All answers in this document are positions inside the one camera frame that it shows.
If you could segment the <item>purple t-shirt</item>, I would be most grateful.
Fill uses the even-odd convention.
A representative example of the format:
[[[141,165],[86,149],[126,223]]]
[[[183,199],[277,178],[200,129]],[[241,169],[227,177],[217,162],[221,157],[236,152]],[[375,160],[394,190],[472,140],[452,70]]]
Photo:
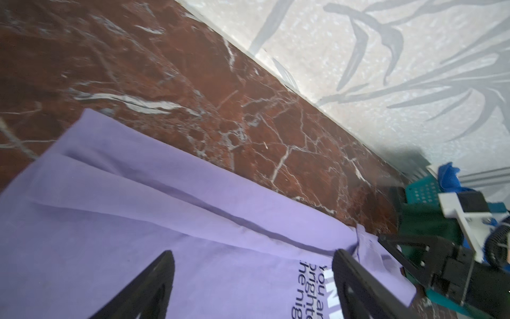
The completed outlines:
[[[1,194],[1,317],[89,318],[171,251],[168,318],[341,318],[338,249],[410,305],[363,226],[85,110]]]

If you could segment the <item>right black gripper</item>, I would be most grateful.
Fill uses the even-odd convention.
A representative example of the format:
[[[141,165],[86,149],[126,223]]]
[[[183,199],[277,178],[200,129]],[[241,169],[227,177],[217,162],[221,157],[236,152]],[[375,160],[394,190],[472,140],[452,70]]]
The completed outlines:
[[[441,237],[379,235],[381,244],[424,288],[493,318],[509,318],[509,273],[475,261]]]

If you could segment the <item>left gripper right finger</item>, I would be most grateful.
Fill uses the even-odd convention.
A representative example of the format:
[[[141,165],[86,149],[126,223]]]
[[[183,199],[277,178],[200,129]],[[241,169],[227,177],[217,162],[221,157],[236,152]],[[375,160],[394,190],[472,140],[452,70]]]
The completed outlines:
[[[417,318],[347,251],[335,252],[332,271],[345,318]]]

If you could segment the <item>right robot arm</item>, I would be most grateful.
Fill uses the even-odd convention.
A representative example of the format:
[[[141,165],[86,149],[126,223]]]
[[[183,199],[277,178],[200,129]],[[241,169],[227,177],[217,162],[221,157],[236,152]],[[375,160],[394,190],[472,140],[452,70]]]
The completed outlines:
[[[509,317],[509,219],[488,236],[481,263],[474,252],[437,236],[381,235],[378,242],[428,292],[491,318]]]

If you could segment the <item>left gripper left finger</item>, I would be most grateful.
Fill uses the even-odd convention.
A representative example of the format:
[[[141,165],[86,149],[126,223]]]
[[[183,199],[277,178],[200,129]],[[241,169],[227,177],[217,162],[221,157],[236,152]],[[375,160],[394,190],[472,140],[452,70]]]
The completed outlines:
[[[163,251],[93,318],[165,318],[175,275],[171,251]]]

